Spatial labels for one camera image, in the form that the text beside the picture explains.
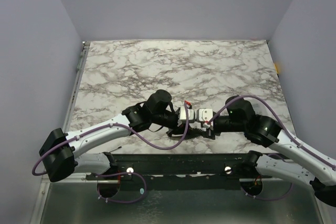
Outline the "metal keyring with keys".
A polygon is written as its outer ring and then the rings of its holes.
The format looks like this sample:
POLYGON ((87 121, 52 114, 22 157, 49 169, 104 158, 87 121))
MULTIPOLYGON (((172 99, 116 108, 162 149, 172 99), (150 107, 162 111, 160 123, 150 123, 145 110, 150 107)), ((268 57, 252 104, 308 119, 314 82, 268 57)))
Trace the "metal keyring with keys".
POLYGON ((198 128, 189 128, 185 136, 185 140, 191 140, 200 136, 203 136, 204 131, 198 128))

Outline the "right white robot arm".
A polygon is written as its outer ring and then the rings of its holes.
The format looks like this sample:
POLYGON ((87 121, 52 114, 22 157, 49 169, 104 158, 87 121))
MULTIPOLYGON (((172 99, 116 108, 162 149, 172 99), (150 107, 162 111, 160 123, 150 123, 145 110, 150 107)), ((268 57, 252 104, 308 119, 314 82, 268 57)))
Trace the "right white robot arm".
POLYGON ((276 151, 292 160, 292 163, 280 162, 262 154, 241 164, 246 177, 256 174, 277 177, 295 184, 311 188, 316 198, 323 203, 335 206, 335 159, 317 151, 300 140, 281 122, 277 115, 272 118, 256 114, 248 95, 227 99, 223 110, 205 116, 202 127, 208 132, 243 132, 246 139, 276 151))

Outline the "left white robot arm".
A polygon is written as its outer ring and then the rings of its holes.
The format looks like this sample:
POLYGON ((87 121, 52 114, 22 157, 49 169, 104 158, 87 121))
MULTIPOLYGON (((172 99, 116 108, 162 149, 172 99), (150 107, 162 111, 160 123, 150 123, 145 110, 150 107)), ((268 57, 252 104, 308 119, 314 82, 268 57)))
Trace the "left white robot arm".
POLYGON ((65 133, 61 128, 51 131, 39 150, 40 159, 51 182, 59 182, 73 173, 94 173, 104 179, 115 175, 112 155, 88 152, 111 140, 139 135, 152 124, 176 129, 178 115, 172 97, 157 90, 144 101, 130 106, 114 118, 83 130, 65 133))

